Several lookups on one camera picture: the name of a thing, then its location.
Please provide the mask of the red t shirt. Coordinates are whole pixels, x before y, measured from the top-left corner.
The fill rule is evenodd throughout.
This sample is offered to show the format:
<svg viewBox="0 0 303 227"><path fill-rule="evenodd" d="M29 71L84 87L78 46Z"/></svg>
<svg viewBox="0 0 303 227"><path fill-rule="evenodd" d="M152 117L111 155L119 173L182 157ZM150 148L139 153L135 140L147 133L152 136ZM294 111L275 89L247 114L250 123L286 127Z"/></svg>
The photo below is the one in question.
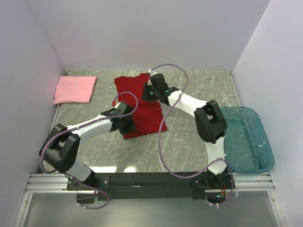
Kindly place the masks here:
<svg viewBox="0 0 303 227"><path fill-rule="evenodd" d="M159 131L159 126L163 119L160 103L158 101L145 102L142 100L143 85L148 79L147 73L141 73L136 77L120 76L114 79L117 93L119 94L118 101L124 101L128 105L135 107L136 101L133 96L122 94L122 92L126 91L133 93L138 99L138 108L132 115L136 130L124 135L124 139L132 139Z"/></svg>

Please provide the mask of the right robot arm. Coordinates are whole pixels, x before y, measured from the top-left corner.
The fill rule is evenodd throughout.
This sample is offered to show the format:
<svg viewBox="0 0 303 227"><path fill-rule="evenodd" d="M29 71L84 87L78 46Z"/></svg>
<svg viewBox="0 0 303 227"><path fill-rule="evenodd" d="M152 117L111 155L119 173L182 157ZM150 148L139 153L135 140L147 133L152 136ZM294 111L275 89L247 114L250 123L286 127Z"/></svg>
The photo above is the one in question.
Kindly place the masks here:
<svg viewBox="0 0 303 227"><path fill-rule="evenodd" d="M199 100L176 87L169 87L161 73L150 70L148 75L149 80L143 86L142 100L159 101L194 117L198 135L205 142L207 150L205 184L212 188L220 187L228 175L223 148L227 122L218 103L214 100Z"/></svg>

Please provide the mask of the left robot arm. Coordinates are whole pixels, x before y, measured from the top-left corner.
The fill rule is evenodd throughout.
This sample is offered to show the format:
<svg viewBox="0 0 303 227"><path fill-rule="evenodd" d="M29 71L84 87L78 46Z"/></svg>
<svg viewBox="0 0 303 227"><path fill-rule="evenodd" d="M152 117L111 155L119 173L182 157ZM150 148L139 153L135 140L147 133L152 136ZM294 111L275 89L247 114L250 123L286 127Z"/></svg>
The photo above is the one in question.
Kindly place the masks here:
<svg viewBox="0 0 303 227"><path fill-rule="evenodd" d="M134 111L135 108L122 101L88 121L70 126L55 125L39 151L41 170L46 171L43 167L46 162L56 171L91 188L106 190L108 180L101 183L91 168L76 161L79 146L100 134L119 131L124 135L134 131L131 116Z"/></svg>

